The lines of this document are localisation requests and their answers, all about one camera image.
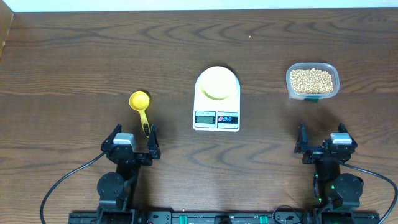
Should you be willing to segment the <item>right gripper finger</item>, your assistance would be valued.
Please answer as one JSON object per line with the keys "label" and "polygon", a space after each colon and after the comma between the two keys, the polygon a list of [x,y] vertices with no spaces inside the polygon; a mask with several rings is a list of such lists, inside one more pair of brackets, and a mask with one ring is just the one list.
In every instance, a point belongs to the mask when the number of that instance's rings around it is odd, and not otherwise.
{"label": "right gripper finger", "polygon": [[299,135],[294,148],[294,153],[303,154],[308,150],[308,135],[307,129],[304,123],[299,126]]}
{"label": "right gripper finger", "polygon": [[348,130],[346,129],[346,127],[343,123],[340,123],[338,125],[338,132],[339,133],[348,133]]}

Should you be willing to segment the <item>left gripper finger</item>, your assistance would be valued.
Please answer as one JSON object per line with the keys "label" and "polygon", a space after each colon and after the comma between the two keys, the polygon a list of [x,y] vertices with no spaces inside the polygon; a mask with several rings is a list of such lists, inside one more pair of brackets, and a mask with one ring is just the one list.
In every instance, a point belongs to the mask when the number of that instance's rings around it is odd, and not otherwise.
{"label": "left gripper finger", "polygon": [[160,151],[159,143],[157,141],[156,130],[157,130],[157,127],[155,125],[152,125],[150,134],[149,134],[149,140],[147,143],[147,148],[149,150],[149,153],[150,153],[152,159],[160,159],[161,158],[161,151]]}
{"label": "left gripper finger", "polygon": [[115,146],[113,143],[114,138],[118,133],[122,131],[122,126],[117,124],[111,134],[103,141],[101,144],[101,151],[102,152],[111,152]]}

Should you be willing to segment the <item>yellow measuring scoop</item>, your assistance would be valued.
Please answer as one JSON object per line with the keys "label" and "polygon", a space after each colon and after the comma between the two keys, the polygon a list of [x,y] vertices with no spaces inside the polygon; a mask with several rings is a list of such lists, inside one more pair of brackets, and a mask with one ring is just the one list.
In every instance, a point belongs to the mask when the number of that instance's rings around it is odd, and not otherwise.
{"label": "yellow measuring scoop", "polygon": [[129,98],[129,106],[139,113],[142,129],[147,138],[150,135],[150,126],[146,116],[146,109],[149,104],[149,95],[143,91],[136,91]]}

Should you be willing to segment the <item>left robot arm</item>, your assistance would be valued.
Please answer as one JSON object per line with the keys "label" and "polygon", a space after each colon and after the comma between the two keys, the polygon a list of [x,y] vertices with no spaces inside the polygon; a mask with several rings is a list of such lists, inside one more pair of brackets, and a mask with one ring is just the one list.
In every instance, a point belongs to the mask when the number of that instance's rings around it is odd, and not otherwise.
{"label": "left robot arm", "polygon": [[151,126],[147,142],[148,152],[136,152],[134,135],[123,133],[119,124],[103,141],[101,151],[116,164],[115,172],[103,175],[97,183],[100,196],[97,223],[145,223],[147,218],[132,205],[142,166],[151,166],[161,157],[156,137],[156,126]]}

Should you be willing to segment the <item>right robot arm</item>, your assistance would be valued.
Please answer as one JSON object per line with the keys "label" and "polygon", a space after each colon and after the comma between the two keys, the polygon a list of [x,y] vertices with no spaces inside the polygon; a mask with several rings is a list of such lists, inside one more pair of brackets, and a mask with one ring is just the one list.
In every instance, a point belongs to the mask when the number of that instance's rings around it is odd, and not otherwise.
{"label": "right robot arm", "polygon": [[320,200],[320,206],[304,212],[304,223],[354,223],[353,210],[359,208],[363,193],[362,178],[340,171],[340,165],[351,159],[358,144],[339,124],[338,131],[321,146],[311,146],[305,125],[299,126],[299,135],[294,153],[302,154],[303,164],[313,164],[313,192]]}

